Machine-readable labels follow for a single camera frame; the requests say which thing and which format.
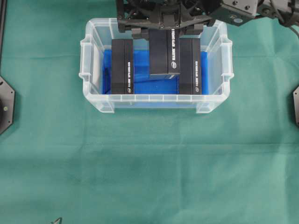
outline black metal bracket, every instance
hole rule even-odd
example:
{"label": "black metal bracket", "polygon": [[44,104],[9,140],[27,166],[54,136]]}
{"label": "black metal bracket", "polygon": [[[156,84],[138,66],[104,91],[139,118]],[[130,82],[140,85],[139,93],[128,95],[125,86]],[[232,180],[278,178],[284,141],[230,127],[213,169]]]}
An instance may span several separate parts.
{"label": "black metal bracket", "polygon": [[293,94],[294,94],[296,124],[297,126],[299,126],[299,87],[294,91]]}
{"label": "black metal bracket", "polygon": [[[3,32],[7,0],[0,2],[0,63],[2,54]],[[13,123],[14,116],[14,95],[13,88],[0,77],[0,134],[2,134]]]}
{"label": "black metal bracket", "polygon": [[14,90],[0,77],[0,134],[13,123]]}

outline intel logo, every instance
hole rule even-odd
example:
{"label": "intel logo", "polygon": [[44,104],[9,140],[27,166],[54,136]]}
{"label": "intel logo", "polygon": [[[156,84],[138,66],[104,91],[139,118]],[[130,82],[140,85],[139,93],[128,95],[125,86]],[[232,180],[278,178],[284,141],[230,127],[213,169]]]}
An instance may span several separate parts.
{"label": "intel logo", "polygon": [[177,64],[175,62],[171,62],[171,66],[172,66],[173,69],[177,68]]}

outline robotic arm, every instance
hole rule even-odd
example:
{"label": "robotic arm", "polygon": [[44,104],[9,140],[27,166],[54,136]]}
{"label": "robotic arm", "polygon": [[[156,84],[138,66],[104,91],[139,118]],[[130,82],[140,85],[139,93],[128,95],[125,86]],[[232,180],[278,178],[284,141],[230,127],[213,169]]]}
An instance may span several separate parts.
{"label": "robotic arm", "polygon": [[251,20],[278,18],[299,34],[299,0],[116,0],[119,31],[147,39],[148,29],[179,29],[180,35],[198,35],[215,20],[241,26]]}

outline table surface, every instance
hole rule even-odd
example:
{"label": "table surface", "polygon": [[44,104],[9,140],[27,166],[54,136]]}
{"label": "table surface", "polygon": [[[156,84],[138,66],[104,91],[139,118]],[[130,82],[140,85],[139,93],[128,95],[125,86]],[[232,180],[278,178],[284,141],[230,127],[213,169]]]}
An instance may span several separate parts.
{"label": "table surface", "polygon": [[277,21],[228,26],[231,95],[214,112],[97,111],[79,41],[112,0],[9,0],[1,75],[16,90],[0,136],[0,222],[299,222],[299,41]]}

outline clear plastic bin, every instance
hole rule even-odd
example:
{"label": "clear plastic bin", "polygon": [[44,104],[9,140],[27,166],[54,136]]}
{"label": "clear plastic bin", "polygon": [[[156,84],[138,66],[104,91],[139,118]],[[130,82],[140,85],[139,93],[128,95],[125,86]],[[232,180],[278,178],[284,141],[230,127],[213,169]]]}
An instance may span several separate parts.
{"label": "clear plastic bin", "polygon": [[[83,94],[100,112],[114,113],[115,108],[195,108],[196,113],[209,113],[230,94],[233,74],[232,42],[227,26],[217,21],[205,27],[201,35],[201,50],[208,56],[208,88],[210,95],[104,95],[102,93],[103,56],[111,49],[112,39],[131,39],[131,32],[119,33],[115,18],[92,19],[81,41],[79,76],[83,79]],[[148,50],[146,40],[134,40],[134,50]]]}

